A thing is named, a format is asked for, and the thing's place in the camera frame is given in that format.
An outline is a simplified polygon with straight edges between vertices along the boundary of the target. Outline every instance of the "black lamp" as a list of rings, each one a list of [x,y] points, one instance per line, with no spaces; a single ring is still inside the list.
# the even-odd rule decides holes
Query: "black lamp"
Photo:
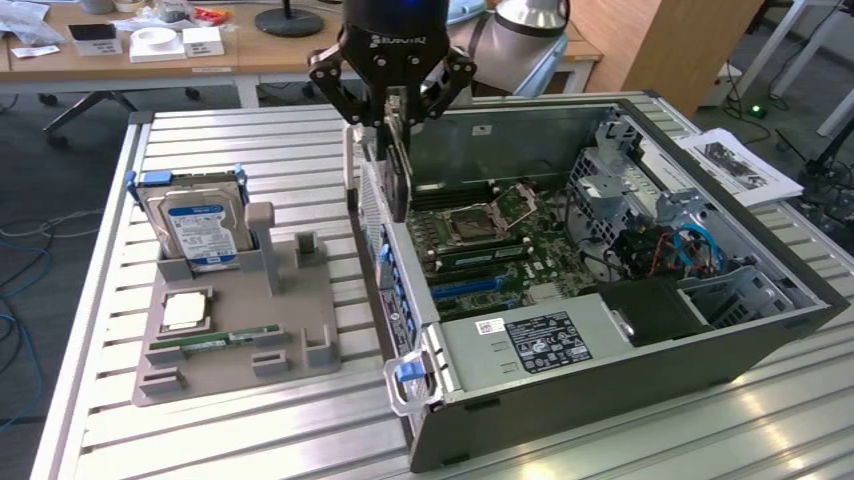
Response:
[[[255,16],[255,26],[277,37],[308,37],[324,29],[324,19],[316,13],[291,8],[291,0],[282,0],[282,8]]]

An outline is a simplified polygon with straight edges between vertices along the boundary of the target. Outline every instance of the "motherboard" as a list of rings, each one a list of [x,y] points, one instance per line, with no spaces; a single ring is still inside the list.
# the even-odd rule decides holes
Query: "motherboard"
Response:
[[[493,185],[480,203],[425,202],[410,212],[408,227],[442,321],[570,298],[597,283],[552,203],[558,193],[516,182]]]

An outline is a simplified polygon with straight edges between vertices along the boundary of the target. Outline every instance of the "floor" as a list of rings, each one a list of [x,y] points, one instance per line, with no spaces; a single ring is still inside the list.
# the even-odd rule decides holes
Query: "floor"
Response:
[[[745,37],[733,55],[737,67],[745,69],[769,37],[768,29]],[[764,72],[764,77],[748,92],[745,103],[768,104],[767,83],[777,73],[785,49]],[[854,73],[829,60],[817,57],[803,78],[793,86],[788,101],[791,112],[771,109],[763,121],[772,130],[781,129],[801,145],[808,156],[824,148],[828,140],[813,132],[825,117],[854,87]],[[193,102],[181,89],[130,93],[129,98],[142,110],[174,111],[191,109],[237,108],[237,93],[226,87],[201,89],[202,101]],[[300,85],[267,88],[265,105],[306,103]],[[59,95],[61,104],[73,104],[79,95]],[[11,98],[0,98],[0,105]],[[125,135],[127,114],[118,105],[105,103],[69,125],[63,134],[71,140],[67,151],[57,151],[43,141],[41,128],[59,112],[39,104],[35,96],[22,96],[14,109],[0,114],[0,145],[5,148],[5,175],[0,175],[0,225],[25,219],[49,219],[78,210],[103,206],[114,165]],[[704,128],[724,127],[749,141],[761,131],[728,117],[721,109],[701,111],[694,120]],[[801,160],[795,152],[781,152],[776,139],[753,143],[751,148],[791,175],[797,175]],[[845,157],[854,158],[854,141],[845,147]],[[98,217],[86,217],[65,223],[57,233],[74,233],[98,227]],[[35,236],[15,243],[41,246],[47,240]],[[74,239],[58,239],[51,247],[53,264],[47,277],[10,303],[17,316],[26,322],[33,334],[46,389],[37,408],[27,414],[26,422],[0,432],[0,478],[18,480],[29,477],[47,414],[54,384],[59,373],[65,344],[86,278],[95,235]],[[0,280],[6,279],[33,258],[33,253],[18,253],[0,248]],[[0,362],[11,354],[14,342],[0,343]],[[21,411],[33,397],[37,380],[25,352],[13,368],[0,375],[0,417]]]

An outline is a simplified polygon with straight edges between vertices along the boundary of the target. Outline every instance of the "blue cable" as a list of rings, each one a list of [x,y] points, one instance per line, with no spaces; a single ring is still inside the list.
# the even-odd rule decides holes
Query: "blue cable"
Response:
[[[49,274],[49,270],[51,268],[51,252],[49,252],[45,248],[39,248],[39,247],[22,247],[21,245],[13,245],[11,243],[5,242],[3,240],[0,240],[0,246],[11,248],[14,250],[21,250],[23,252],[38,252],[45,256],[45,265],[42,267],[42,271],[39,272],[39,274],[29,282],[25,282],[25,285],[18,287],[18,289],[15,289],[13,292],[0,295],[0,297],[3,298],[10,298],[18,295],[19,293],[22,293],[30,287],[33,287],[37,284],[37,282],[42,280],[45,276]]]
[[[25,282],[25,284],[21,287],[18,287],[15,290],[13,290],[10,293],[0,295],[0,298],[7,299],[18,295],[19,293],[22,293],[25,290],[33,287],[39,280],[45,278],[51,268],[51,252],[49,252],[45,248],[23,247],[21,245],[14,245],[9,242],[5,242],[3,240],[0,240],[0,246],[5,246],[7,248],[19,250],[23,252],[38,252],[45,257],[45,265],[42,267],[42,271],[34,276],[34,278],[31,278],[27,282]],[[39,400],[42,400],[42,394],[45,392],[45,379],[42,377],[42,369],[39,368],[39,357],[37,356],[37,350],[33,346],[33,339],[30,337],[30,331],[27,330],[27,327],[11,315],[0,314],[0,318],[3,318],[10,323],[10,328],[18,327],[21,336],[25,339],[25,345],[27,346],[27,353],[30,354],[33,367],[37,372],[37,385],[38,385],[37,394],[34,395],[33,400],[30,401],[25,409],[18,413],[18,415],[10,418],[10,420],[3,425],[0,425],[0,433],[3,433],[7,430],[7,428],[10,428],[10,426],[18,421],[18,419],[26,416],[31,412],[31,410],[37,408],[37,406],[39,405]]]
[[[18,415],[15,415],[15,417],[10,418],[10,420],[3,425],[0,425],[0,433],[3,433],[6,429],[10,428],[10,426],[18,421],[18,419],[22,418],[25,415],[27,415],[30,411],[34,408],[37,408],[37,405],[39,405],[39,400],[42,400],[42,392],[45,389],[45,382],[42,378],[42,369],[39,368],[39,360],[37,358],[37,350],[33,348],[33,340],[30,338],[30,332],[27,331],[27,327],[25,327],[25,325],[22,325],[18,322],[18,320],[15,320],[15,318],[10,315],[5,315],[0,313],[0,318],[3,318],[7,322],[10,322],[10,326],[13,327],[18,326],[18,330],[22,333],[22,337],[25,338],[25,344],[27,345],[27,353],[30,353],[30,360],[33,360],[33,368],[37,372],[37,385],[38,385],[37,394],[34,395],[33,400],[30,401],[25,409],[18,413]]]
[[[724,253],[721,253],[721,249],[718,248],[718,244],[716,243],[716,238],[712,235],[712,233],[709,233],[709,230],[706,230],[704,227],[701,227],[694,223],[686,223],[677,229],[677,232],[674,233],[673,244],[674,244],[674,247],[677,247],[677,250],[680,251],[680,258],[682,259],[685,264],[694,265],[694,262],[692,261],[692,258],[688,256],[688,254],[682,250],[682,236],[680,235],[680,232],[682,231],[694,232],[700,234],[701,237],[704,237],[704,239],[709,243],[709,249],[712,251],[712,254],[716,257],[716,260],[718,261],[718,270],[724,270],[727,268],[727,261],[724,259]]]

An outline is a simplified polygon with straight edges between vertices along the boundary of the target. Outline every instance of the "blue pcie slot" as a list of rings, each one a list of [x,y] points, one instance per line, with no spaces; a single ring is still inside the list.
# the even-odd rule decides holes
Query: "blue pcie slot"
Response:
[[[466,293],[489,292],[498,290],[505,285],[505,275],[485,280],[458,283],[454,285],[442,285],[430,289],[433,298],[448,298],[464,295]]]

